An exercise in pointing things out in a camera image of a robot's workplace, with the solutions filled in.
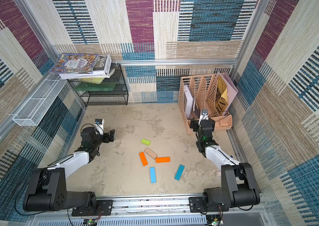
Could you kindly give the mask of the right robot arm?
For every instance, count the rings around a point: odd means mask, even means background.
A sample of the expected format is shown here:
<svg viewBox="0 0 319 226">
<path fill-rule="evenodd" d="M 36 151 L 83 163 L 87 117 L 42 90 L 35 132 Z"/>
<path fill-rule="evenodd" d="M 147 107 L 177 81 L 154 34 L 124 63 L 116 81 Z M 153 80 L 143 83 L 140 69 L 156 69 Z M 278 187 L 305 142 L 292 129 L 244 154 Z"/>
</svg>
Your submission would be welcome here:
<svg viewBox="0 0 319 226">
<path fill-rule="evenodd" d="M 221 186 L 206 188 L 202 193 L 202 206 L 205 211 L 218 207 L 221 211 L 229 208 L 260 204 L 260 194 L 254 171 L 249 163 L 241 163 L 223 151 L 213 139 L 215 121 L 212 119 L 192 120 L 190 129 L 196 133 L 196 147 L 207 159 L 211 160 L 221 173 Z"/>
</svg>

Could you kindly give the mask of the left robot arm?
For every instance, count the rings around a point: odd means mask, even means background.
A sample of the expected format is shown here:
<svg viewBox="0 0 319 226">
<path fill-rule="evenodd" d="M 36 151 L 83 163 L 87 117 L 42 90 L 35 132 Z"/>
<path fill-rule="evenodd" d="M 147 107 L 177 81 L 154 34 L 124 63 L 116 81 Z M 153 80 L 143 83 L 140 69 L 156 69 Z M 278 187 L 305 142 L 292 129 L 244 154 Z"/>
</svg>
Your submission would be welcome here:
<svg viewBox="0 0 319 226">
<path fill-rule="evenodd" d="M 100 211 L 94 192 L 68 191 L 66 179 L 79 168 L 99 156 L 103 143 L 114 141 L 115 130 L 99 131 L 86 127 L 81 131 L 81 145 L 71 155 L 45 168 L 37 169 L 29 178 L 23 201 L 26 212 L 49 212 L 73 209 L 74 214 L 96 215 Z"/>
</svg>

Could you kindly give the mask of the beige wooden building block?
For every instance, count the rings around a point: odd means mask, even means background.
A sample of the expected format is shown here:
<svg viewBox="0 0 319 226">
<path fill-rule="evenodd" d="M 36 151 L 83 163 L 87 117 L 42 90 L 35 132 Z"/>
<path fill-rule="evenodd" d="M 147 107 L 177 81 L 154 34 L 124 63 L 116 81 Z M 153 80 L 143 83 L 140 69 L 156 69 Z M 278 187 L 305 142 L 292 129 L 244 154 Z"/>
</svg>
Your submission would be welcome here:
<svg viewBox="0 0 319 226">
<path fill-rule="evenodd" d="M 146 148 L 145 151 L 144 151 L 146 154 L 148 154 L 151 158 L 153 158 L 154 160 L 158 157 L 158 155 L 152 151 L 151 149 L 149 148 Z"/>
</svg>

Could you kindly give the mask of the teal building block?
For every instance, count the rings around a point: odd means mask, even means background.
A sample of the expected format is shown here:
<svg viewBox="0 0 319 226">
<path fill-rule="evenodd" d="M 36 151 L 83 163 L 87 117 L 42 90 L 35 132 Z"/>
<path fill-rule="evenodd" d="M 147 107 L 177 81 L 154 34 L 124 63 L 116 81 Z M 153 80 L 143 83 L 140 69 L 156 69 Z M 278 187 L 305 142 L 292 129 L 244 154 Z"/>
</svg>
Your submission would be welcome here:
<svg viewBox="0 0 319 226">
<path fill-rule="evenodd" d="M 180 164 L 177 171 L 176 171 L 175 177 L 174 177 L 175 180 L 177 180 L 177 181 L 180 180 L 180 178 L 184 172 L 184 169 L 185 169 L 185 167 Z"/>
</svg>

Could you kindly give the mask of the light blue building block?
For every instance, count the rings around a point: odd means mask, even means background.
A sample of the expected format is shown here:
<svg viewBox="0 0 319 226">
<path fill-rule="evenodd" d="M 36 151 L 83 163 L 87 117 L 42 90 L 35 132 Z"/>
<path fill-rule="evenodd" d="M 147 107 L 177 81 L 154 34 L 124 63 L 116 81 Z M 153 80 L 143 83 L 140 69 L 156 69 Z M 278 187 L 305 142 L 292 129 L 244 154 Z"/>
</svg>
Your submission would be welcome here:
<svg viewBox="0 0 319 226">
<path fill-rule="evenodd" d="M 154 167 L 150 167 L 150 182 L 156 183 L 156 172 Z"/>
</svg>

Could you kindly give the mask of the orange building block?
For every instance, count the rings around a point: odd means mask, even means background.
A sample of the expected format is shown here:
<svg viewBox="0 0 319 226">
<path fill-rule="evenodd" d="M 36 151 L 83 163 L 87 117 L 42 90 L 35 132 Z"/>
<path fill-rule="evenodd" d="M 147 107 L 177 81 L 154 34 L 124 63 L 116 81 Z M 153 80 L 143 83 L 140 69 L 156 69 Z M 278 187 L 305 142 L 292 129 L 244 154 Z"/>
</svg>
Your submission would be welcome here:
<svg viewBox="0 0 319 226">
<path fill-rule="evenodd" d="M 170 157 L 157 157 L 155 161 L 156 163 L 169 163 Z"/>
<path fill-rule="evenodd" d="M 140 153 L 139 153 L 139 156 L 140 156 L 142 165 L 143 165 L 143 166 L 148 165 L 148 162 L 147 162 L 147 159 L 146 159 L 146 157 L 145 157 L 144 152 L 140 152 Z"/>
</svg>

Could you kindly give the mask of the green building block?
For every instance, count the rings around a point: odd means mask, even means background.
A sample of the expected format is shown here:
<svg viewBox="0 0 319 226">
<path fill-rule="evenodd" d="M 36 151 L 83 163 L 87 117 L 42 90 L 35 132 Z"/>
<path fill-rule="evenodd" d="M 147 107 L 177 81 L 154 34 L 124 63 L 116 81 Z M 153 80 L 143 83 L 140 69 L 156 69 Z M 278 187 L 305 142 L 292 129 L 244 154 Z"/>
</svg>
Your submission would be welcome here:
<svg viewBox="0 0 319 226">
<path fill-rule="evenodd" d="M 149 146 L 151 144 L 151 141 L 148 140 L 148 139 L 143 138 L 143 139 L 141 139 L 141 143 Z"/>
</svg>

